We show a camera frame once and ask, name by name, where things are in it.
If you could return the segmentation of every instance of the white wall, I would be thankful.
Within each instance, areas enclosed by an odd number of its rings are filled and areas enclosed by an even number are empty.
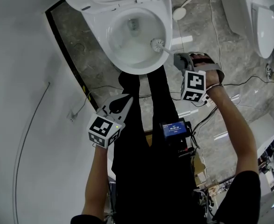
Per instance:
[[[94,148],[84,94],[50,36],[44,11],[58,0],[0,0],[0,224],[14,223],[13,176],[28,123],[46,89],[21,156],[19,223],[69,223],[84,203]]]

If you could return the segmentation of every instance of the black sleeve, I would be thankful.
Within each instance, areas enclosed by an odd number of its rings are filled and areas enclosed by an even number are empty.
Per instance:
[[[102,224],[103,222],[91,215],[78,215],[71,219],[70,224]]]
[[[259,175],[253,171],[242,172],[234,178],[213,220],[225,224],[256,224],[259,219],[260,198]]]

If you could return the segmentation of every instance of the white toilet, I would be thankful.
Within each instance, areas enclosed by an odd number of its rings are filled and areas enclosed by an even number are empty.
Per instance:
[[[111,62],[130,74],[147,74],[161,67],[168,53],[151,49],[150,41],[172,40],[171,0],[66,0],[83,14]]]
[[[257,54],[274,49],[274,0],[222,0],[231,30],[246,36]]]

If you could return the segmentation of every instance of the fiducial marker cube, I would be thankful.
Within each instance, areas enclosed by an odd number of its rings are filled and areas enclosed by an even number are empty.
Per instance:
[[[122,125],[93,114],[87,126],[89,140],[96,145],[108,148],[119,136]]]
[[[206,93],[205,71],[185,71],[181,90],[181,100],[199,102]]]

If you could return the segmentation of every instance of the small screen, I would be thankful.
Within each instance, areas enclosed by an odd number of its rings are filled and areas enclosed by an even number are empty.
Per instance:
[[[187,132],[183,121],[179,121],[177,123],[173,123],[169,125],[163,125],[162,127],[164,130],[165,137]]]

